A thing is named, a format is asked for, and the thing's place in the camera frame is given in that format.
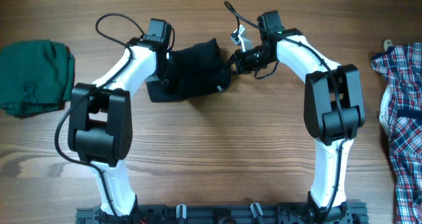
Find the black t-shirt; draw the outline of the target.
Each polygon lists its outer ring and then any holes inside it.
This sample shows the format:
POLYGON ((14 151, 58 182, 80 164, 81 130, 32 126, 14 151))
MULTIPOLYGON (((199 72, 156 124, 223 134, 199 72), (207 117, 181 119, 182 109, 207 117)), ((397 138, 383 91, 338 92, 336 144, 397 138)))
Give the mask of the black t-shirt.
POLYGON ((231 72, 217 39, 170 51, 162 78, 146 83, 151 102, 183 101, 229 88, 231 72))

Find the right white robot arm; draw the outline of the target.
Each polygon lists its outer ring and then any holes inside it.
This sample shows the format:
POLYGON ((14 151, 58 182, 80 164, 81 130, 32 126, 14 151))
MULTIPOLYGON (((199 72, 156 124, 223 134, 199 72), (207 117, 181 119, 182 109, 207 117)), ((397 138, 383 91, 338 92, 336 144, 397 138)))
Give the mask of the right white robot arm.
POLYGON ((331 61, 311 46, 296 28, 286 29, 277 11, 263 13, 253 25, 261 44, 246 35, 251 21, 235 9, 237 27, 231 39, 239 46, 227 64, 234 74, 257 74, 270 63, 287 65, 305 84, 303 118, 315 140, 315 176, 303 213, 306 223, 351 221, 344 182, 347 158, 357 131, 365 122, 359 70, 331 61))

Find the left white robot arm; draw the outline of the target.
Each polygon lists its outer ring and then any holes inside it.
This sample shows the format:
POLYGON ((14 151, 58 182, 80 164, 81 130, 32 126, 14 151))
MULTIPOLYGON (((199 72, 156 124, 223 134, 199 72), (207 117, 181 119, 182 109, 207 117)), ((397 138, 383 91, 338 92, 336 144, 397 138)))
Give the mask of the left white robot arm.
POLYGON ((95 176, 101 222, 142 220, 125 163, 133 139, 131 98, 143 82, 168 84, 164 71, 172 33, 169 23, 151 19, 147 32, 124 44, 122 58, 107 74, 72 90, 68 146, 95 176))

